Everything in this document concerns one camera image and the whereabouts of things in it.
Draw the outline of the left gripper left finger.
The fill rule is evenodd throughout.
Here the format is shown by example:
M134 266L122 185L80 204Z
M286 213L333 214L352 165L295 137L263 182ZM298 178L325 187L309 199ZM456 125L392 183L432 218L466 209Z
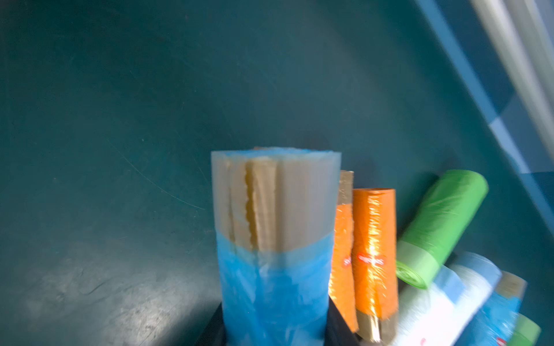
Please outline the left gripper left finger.
M222 304L219 304L216 311L208 321L208 324L199 335L195 346L225 346L227 336L224 326Z

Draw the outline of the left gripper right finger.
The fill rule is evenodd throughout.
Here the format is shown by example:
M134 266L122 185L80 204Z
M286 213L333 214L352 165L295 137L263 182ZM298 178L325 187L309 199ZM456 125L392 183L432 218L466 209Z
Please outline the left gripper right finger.
M324 346L359 346L356 335L352 333L331 298L327 311Z

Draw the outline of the orange trash bag roll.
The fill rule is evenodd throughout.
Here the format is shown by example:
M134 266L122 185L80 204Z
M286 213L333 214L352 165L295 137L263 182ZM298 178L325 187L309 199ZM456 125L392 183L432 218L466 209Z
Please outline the orange trash bag roll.
M393 189L353 191L353 277L358 335L389 345L398 323L396 200Z
M349 329L359 330L356 318L355 290L351 251L353 248L353 172L341 170L334 247L329 281L329 296Z

